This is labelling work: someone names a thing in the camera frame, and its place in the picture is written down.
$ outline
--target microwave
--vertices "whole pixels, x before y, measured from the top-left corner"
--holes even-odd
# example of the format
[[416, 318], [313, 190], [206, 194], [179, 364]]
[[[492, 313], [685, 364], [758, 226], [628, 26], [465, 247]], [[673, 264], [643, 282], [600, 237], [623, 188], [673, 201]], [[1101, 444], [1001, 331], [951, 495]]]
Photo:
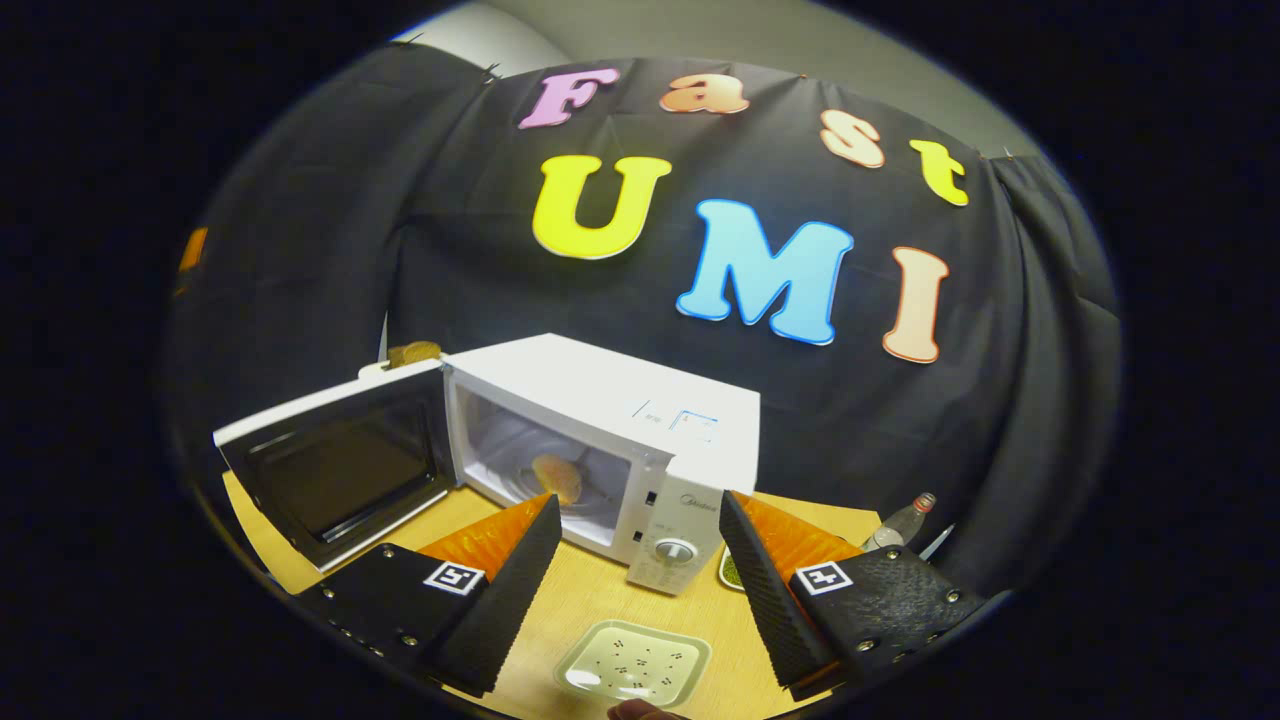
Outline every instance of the microwave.
[[[535, 460], [550, 456], [572, 468], [576, 480], [572, 492], [561, 493], [562, 537], [628, 566], [628, 582], [678, 594], [721, 547], [723, 492], [750, 495], [755, 488], [760, 427], [755, 391], [557, 334], [442, 354], [439, 360], [390, 370], [384, 366], [366, 366], [351, 383], [214, 433], [246, 491], [271, 498], [274, 512], [264, 514], [307, 536], [306, 547], [294, 544], [311, 551], [303, 555], [312, 562], [321, 559], [333, 566], [335, 557], [358, 552], [435, 502], [445, 486], [470, 486], [503, 507], [554, 489], [534, 470]], [[361, 446], [362, 452], [374, 454], [356, 460], [367, 464], [367, 473], [349, 468], [351, 461], [311, 462], [320, 474], [347, 473], [346, 479], [316, 479], [317, 493], [334, 492], [344, 483], [369, 483], [376, 491], [370, 495], [385, 491], [399, 498], [398, 510], [380, 511], [376, 503], [358, 506], [365, 493], [347, 492], [355, 498], [348, 507], [330, 507], [321, 514], [324, 523], [314, 525], [340, 521], [346, 514], [370, 521], [353, 529], [344, 547], [317, 555], [314, 533], [298, 527], [298, 512], [291, 516], [275, 500], [280, 492], [273, 484], [280, 478], [264, 473], [262, 462], [248, 461], [248, 451], [285, 433], [293, 434], [275, 442], [306, 446], [306, 438], [294, 438], [355, 432], [365, 427], [361, 419], [385, 414], [385, 407], [413, 409], [401, 415], [417, 419], [413, 427], [420, 439], [387, 452], [416, 448], [421, 474], [412, 488], [375, 477], [385, 466], [404, 475], [412, 465], [376, 456], [383, 452], [378, 445]], [[334, 418], [347, 425], [333, 429]], [[402, 434], [407, 424], [401, 423]], [[246, 436], [253, 437], [246, 441]], [[241, 475], [241, 468], [247, 475]], [[284, 482], [298, 480], [285, 477]], [[324, 506], [324, 498], [312, 505]]]

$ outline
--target microwave brand logo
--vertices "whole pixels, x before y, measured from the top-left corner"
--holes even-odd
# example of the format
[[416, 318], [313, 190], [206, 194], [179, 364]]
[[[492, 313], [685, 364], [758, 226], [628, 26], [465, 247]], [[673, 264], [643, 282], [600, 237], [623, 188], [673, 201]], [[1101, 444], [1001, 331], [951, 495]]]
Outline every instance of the microwave brand logo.
[[694, 497], [694, 496], [691, 496], [691, 495], [689, 495], [689, 493], [685, 493], [685, 495], [680, 496], [680, 503], [681, 505], [691, 505], [694, 507], [701, 507], [703, 510], [710, 510], [713, 512], [716, 510], [719, 510], [718, 507], [716, 507], [713, 505], [707, 505], [705, 502], [698, 502], [698, 498]]

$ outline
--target pink letter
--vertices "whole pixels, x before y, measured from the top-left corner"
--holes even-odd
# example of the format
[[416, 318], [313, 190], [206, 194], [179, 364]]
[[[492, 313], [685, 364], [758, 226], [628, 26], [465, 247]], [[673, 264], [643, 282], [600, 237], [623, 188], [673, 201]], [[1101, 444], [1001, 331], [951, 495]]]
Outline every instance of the pink letter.
[[527, 118], [520, 120], [520, 129], [536, 128], [544, 126], [558, 126], [570, 118], [564, 111], [564, 105], [572, 102], [575, 108], [581, 108], [595, 95], [595, 83], [611, 85], [618, 81], [621, 73], [613, 68], [603, 70], [586, 70], [585, 73], [568, 73], [564, 76], [552, 76], [543, 78], [543, 96], [534, 105], [534, 111]]

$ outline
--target letter m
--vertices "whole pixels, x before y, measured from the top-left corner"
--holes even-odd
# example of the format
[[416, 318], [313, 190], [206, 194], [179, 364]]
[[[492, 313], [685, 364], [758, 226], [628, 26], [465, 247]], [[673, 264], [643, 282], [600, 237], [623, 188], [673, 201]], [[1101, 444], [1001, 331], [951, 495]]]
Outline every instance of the letter m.
[[773, 332], [812, 345], [835, 340], [831, 304], [840, 261], [854, 246], [849, 233], [826, 223], [805, 223], [773, 255], [750, 205], [704, 200], [698, 214], [707, 220], [707, 241], [694, 288], [676, 300], [677, 310], [704, 320], [728, 318], [724, 284], [732, 277], [737, 310], [748, 325], [759, 322], [786, 290], [782, 310], [769, 318]]

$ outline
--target white microwave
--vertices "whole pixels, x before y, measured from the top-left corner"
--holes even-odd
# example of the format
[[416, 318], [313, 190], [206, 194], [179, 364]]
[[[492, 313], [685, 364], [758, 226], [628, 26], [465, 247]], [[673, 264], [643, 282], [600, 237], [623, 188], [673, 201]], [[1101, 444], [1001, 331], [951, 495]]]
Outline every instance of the white microwave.
[[[439, 391], [428, 393], [424, 380], [436, 373]], [[358, 398], [366, 395], [404, 402], [403, 395], [419, 393], [444, 405], [448, 448], [435, 452], [448, 454], [453, 483], [506, 507], [544, 492], [531, 471], [535, 459], [563, 460], [580, 479], [575, 502], [561, 507], [564, 539], [630, 566], [630, 582], [669, 594], [719, 550], [723, 491], [755, 488], [758, 392], [566, 337], [541, 334], [394, 370], [369, 366], [360, 375], [223, 428], [215, 443], [238, 470], [233, 457], [241, 454], [228, 454], [228, 442], [247, 429], [259, 445], [269, 442], [264, 421], [297, 434], [300, 414], [329, 407], [332, 418], [334, 404], [364, 414], [370, 404]], [[358, 533], [361, 547], [420, 510], [380, 518]]]

